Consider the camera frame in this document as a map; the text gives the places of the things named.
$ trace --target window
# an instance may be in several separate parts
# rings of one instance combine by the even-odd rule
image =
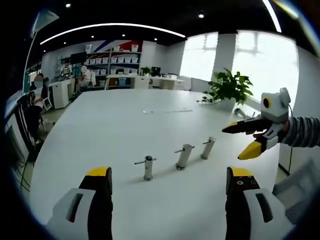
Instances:
[[[217,32],[189,37],[185,42],[180,75],[211,81],[217,44]]]
[[[294,40],[278,34],[238,31],[232,72],[249,76],[253,100],[262,93],[277,93],[286,87],[293,108],[299,81],[298,50]]]

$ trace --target seated person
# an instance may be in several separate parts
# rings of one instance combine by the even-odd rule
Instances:
[[[31,105],[26,109],[24,116],[30,135],[36,142],[38,142],[38,126],[40,113],[44,108],[43,100],[48,97],[48,88],[44,84],[44,75],[42,73],[34,78],[30,90],[33,91],[34,98],[31,100]]]
[[[91,72],[86,65],[81,67],[82,75],[78,76],[76,80],[76,91],[80,92],[80,89],[87,88],[91,81]]]

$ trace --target curved led light strip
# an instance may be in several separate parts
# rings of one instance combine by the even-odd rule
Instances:
[[[278,33],[281,33],[281,27],[280,27],[280,24],[279,24],[279,21],[278,21],[278,18],[276,16],[276,13],[274,11],[274,9],[272,8],[269,0],[262,0],[262,2],[264,3],[266,9],[268,10],[271,18],[272,18],[272,21],[273,21],[273,24],[275,26],[275,29]]]
[[[170,30],[166,30],[166,29],[163,29],[163,28],[160,28],[160,27],[155,27],[155,26],[147,26],[147,25],[141,25],[141,24],[135,24],[135,23],[100,23],[100,24],[93,24],[93,25],[88,25],[88,26],[81,26],[81,27],[77,27],[77,28],[74,28],[74,29],[70,29],[68,31],[64,31],[64,32],[61,32],[57,35],[54,35],[52,37],[49,37],[48,39],[42,41],[40,43],[40,45],[56,38],[56,37],[59,37],[63,34],[67,34],[67,33],[71,33],[73,31],[77,31],[77,30],[81,30],[81,29],[88,29],[88,28],[94,28],[94,27],[103,27],[103,26],[130,26],[130,27],[140,27],[140,28],[146,28],[146,29],[154,29],[154,30],[158,30],[158,31],[162,31],[162,32],[166,32],[166,33],[169,33],[169,34],[173,34],[173,35],[177,35],[179,37],[182,37],[182,38],[185,38],[186,36],[185,35],[182,35],[180,33],[177,33],[177,32],[174,32],[174,31],[170,31]]]

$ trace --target metal peg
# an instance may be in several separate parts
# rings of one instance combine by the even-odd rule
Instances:
[[[146,181],[151,181],[152,180],[152,163],[153,161],[157,160],[156,158],[153,158],[152,156],[146,156],[144,158],[144,161],[138,161],[135,162],[134,164],[143,164],[144,163],[144,176],[143,179]]]
[[[174,153],[176,154],[176,153],[180,153],[180,152],[183,152],[185,149],[183,148],[183,149],[181,149],[181,150],[178,150],[178,151],[175,151]]]
[[[175,152],[175,153],[181,152],[179,160],[175,164],[176,169],[181,170],[181,171],[186,169],[187,161],[190,157],[191,150],[193,148],[194,148],[194,146],[191,146],[190,144],[184,144],[182,150]]]
[[[203,152],[200,155],[200,157],[202,159],[205,159],[205,160],[208,159],[209,153],[211,152],[212,147],[214,146],[215,142],[216,142],[216,139],[211,136],[211,137],[209,137],[208,141],[203,143],[203,144],[205,144],[205,146],[204,146]]]

